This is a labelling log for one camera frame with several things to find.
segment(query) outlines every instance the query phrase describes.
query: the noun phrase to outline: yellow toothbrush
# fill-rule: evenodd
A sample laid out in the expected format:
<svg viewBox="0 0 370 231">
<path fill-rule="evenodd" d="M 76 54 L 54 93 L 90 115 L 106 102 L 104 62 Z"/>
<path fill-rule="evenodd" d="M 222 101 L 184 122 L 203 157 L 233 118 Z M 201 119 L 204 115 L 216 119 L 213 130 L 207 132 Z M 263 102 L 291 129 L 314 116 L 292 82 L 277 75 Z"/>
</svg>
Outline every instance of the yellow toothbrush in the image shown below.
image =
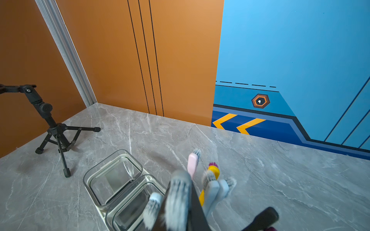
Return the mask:
<svg viewBox="0 0 370 231">
<path fill-rule="evenodd" d="M 218 169 L 218 166 L 216 163 L 209 163 L 208 170 L 211 170 L 216 177 L 216 180 L 218 179 L 218 176 L 220 175 L 220 170 Z M 201 195 L 199 196 L 199 201 L 201 203 L 201 206 L 203 206 L 204 203 L 204 190 L 202 190 Z"/>
</svg>

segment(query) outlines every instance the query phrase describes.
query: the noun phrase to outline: black vertical stripe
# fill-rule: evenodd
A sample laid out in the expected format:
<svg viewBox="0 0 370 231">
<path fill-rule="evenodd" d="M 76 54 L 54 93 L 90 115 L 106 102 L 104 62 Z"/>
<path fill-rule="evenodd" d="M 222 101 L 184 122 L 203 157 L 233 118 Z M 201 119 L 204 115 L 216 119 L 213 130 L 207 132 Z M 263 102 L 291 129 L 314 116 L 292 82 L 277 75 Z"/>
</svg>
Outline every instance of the black vertical stripe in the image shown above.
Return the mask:
<svg viewBox="0 0 370 231">
<path fill-rule="evenodd" d="M 147 42 L 146 42 L 146 40 L 145 40 L 144 24 L 142 23 L 141 8 L 140 8 L 140 0 L 138 0 L 138 3 L 139 3 L 139 11 L 140 11 L 140 18 L 141 18 L 142 33 L 143 33 L 143 35 L 144 35 L 145 50 L 146 50 L 146 52 L 147 52 L 148 68 L 149 68 L 149 76 L 150 76 L 150 83 L 152 84 L 152 91 L 153 91 L 153 100 L 154 100 L 155 114 L 157 115 L 157 107 L 156 107 L 156 105 L 155 105 L 155 97 L 154 97 L 154 89 L 153 89 L 152 75 L 150 74 L 150 65 L 149 65 L 149 57 L 148 57 Z"/>
<path fill-rule="evenodd" d="M 143 77 L 143 75 L 142 75 L 142 70 L 141 70 L 141 63 L 140 63 L 140 57 L 139 57 L 138 44 L 137 44 L 137 42 L 136 42 L 136 36 L 135 36 L 135 30 L 134 30 L 134 23 L 132 22 L 132 16 L 131 16 L 130 4 L 128 3 L 128 0 L 127 0 L 127 4 L 128 4 L 128 11 L 130 12 L 130 18 L 131 18 L 131 24 L 132 24 L 132 31 L 134 32 L 134 39 L 135 39 L 136 51 L 137 51 L 137 53 L 138 53 L 139 66 L 140 66 L 140 72 L 141 72 L 141 78 L 142 78 L 142 85 L 144 86 L 145 99 L 147 100 L 148 113 L 150 113 L 150 110 L 149 110 L 149 104 L 148 104 L 148 98 L 147 98 L 147 91 L 145 90 L 144 77 Z"/>
<path fill-rule="evenodd" d="M 362 144 L 359 146 L 359 148 L 361 148 L 365 143 L 366 141 L 370 138 L 370 135 L 364 140 L 364 142 L 362 142 Z"/>
<path fill-rule="evenodd" d="M 364 89 L 364 87 L 366 86 L 366 84 L 369 82 L 370 80 L 370 76 L 369 78 L 367 79 L 366 83 L 362 86 L 362 88 L 360 89 L 360 91 L 357 93 L 357 95 L 355 96 L 355 98 L 352 100 L 352 102 L 350 103 L 350 105 L 348 106 L 348 108 L 344 111 L 343 115 L 340 117 L 340 119 L 338 120 L 338 122 L 334 125 L 333 129 L 329 132 L 328 136 L 324 139 L 324 142 L 328 139 L 328 137 L 330 136 L 330 134 L 334 131 L 335 127 L 338 125 L 338 123 L 340 122 L 340 120 L 343 118 L 343 116 L 346 114 L 346 112 L 348 111 L 348 109 L 351 107 L 351 105 L 353 104 L 353 102 L 357 99 L 357 97 L 359 96 L 359 94 L 362 92 L 362 89 Z"/>
<path fill-rule="evenodd" d="M 153 31 L 153 40 L 154 40 L 155 61 L 156 61 L 156 63 L 157 63 L 157 71 L 158 71 L 159 92 L 161 93 L 162 113 L 163 113 L 163 116 L 164 116 L 163 100 L 162 100 L 162 90 L 161 90 L 161 80 L 159 79 L 159 68 L 158 68 L 157 48 L 156 48 L 156 46 L 155 46 L 154 27 L 153 27 L 153 17 L 152 17 L 152 8 L 151 8 L 151 6 L 150 6 L 150 0 L 149 0 L 149 9 L 150 9 L 150 19 L 152 20 L 152 31 Z"/>
<path fill-rule="evenodd" d="M 341 143 L 341 145 L 343 145 L 346 142 L 346 140 L 350 137 L 350 135 L 352 135 L 352 133 L 354 132 L 354 130 L 360 125 L 360 123 L 365 119 L 365 117 L 369 114 L 369 112 L 370 112 L 370 110 L 367 111 L 367 113 L 364 115 L 364 117 L 362 117 L 362 119 L 358 122 L 358 124 L 352 129 L 351 133 L 348 134 L 348 136 L 343 141 L 343 143 Z"/>
</svg>

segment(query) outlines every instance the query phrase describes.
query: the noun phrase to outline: metal frame strip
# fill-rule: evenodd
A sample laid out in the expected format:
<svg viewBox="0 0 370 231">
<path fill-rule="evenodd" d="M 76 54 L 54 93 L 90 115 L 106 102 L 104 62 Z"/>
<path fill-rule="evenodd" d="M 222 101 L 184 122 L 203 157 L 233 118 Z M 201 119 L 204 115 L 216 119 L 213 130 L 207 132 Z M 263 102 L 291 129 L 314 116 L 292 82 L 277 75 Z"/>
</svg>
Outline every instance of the metal frame strip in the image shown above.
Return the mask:
<svg viewBox="0 0 370 231">
<path fill-rule="evenodd" d="M 97 102 L 55 0 L 35 0 L 86 107 Z"/>
</svg>

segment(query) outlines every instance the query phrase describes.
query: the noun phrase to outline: yellow chevron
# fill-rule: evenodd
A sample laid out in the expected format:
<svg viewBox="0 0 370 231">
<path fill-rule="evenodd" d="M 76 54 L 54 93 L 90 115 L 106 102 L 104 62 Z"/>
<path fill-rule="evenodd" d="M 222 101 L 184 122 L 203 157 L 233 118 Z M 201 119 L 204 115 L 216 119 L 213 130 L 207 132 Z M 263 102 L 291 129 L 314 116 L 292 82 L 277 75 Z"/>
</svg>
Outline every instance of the yellow chevron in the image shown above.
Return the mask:
<svg viewBox="0 0 370 231">
<path fill-rule="evenodd" d="M 252 127 L 252 126 L 254 126 L 254 125 L 256 125 L 256 124 L 258 124 L 258 123 L 260 123 L 260 122 L 263 122 L 263 121 L 265 121 L 265 119 L 254 119 L 254 120 L 251 120 L 251 121 L 249 121 L 249 122 L 246 122 L 245 124 L 242 124 L 242 125 L 240 125 L 240 126 L 238 126 L 238 127 L 236 127 L 239 131 L 240 131 L 240 133 L 243 133 L 243 134 L 246 134 L 246 135 L 249 135 L 249 133 L 247 132 L 247 128 L 250 128 L 250 127 Z"/>
<path fill-rule="evenodd" d="M 219 118 L 218 120 L 215 120 L 214 122 L 213 122 L 213 124 L 216 126 L 216 128 L 219 128 L 219 129 L 223 129 L 223 130 L 225 130 L 225 128 L 221 125 L 223 122 L 225 122 L 225 121 L 228 121 L 229 119 L 231 119 L 231 118 L 234 118 L 234 117 L 236 117 L 237 115 L 235 115 L 235 114 L 227 114 L 227 115 L 225 115 L 225 116 L 223 116 L 223 117 L 221 117 L 221 118 Z"/>
</svg>

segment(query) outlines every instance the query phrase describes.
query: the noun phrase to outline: hexagon emblem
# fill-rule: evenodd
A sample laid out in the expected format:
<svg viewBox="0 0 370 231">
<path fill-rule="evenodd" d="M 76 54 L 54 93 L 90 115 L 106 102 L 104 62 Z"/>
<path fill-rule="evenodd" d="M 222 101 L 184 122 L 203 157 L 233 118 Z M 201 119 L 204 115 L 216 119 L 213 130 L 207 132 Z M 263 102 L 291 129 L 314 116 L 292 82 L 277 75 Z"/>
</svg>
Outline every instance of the hexagon emblem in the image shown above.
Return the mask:
<svg viewBox="0 0 370 231">
<path fill-rule="evenodd" d="M 252 99 L 252 103 L 255 108 L 265 108 L 270 103 L 270 99 L 268 95 L 257 94 Z"/>
</svg>

